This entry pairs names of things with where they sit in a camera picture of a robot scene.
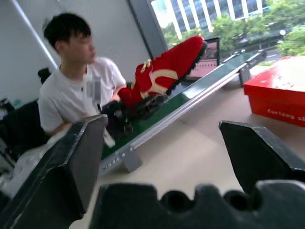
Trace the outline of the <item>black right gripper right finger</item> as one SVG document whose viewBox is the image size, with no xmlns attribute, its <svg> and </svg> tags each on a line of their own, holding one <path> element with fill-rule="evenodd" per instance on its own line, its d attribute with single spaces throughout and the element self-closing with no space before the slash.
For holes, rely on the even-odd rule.
<svg viewBox="0 0 305 229">
<path fill-rule="evenodd" d="M 235 176 L 247 194 L 261 180 L 305 180 L 305 163 L 266 127 L 221 121 Z"/>
</svg>

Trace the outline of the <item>person's left hand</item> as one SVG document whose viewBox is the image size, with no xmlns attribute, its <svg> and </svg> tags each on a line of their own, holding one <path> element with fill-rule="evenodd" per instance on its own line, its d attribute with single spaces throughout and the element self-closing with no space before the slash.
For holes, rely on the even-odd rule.
<svg viewBox="0 0 305 229">
<path fill-rule="evenodd" d="M 126 88 L 126 84 L 122 84 L 122 85 L 118 85 L 112 95 L 111 101 L 120 101 L 120 97 L 118 95 L 118 92 L 122 89 L 122 88 Z"/>
</svg>

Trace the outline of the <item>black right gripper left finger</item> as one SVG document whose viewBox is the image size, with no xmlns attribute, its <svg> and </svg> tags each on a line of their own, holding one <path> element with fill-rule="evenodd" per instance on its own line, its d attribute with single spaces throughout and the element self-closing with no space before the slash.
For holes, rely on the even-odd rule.
<svg viewBox="0 0 305 229">
<path fill-rule="evenodd" d="M 20 157 L 0 178 L 3 229 L 67 229 L 87 212 L 104 146 L 106 115 L 85 118 Z"/>
</svg>

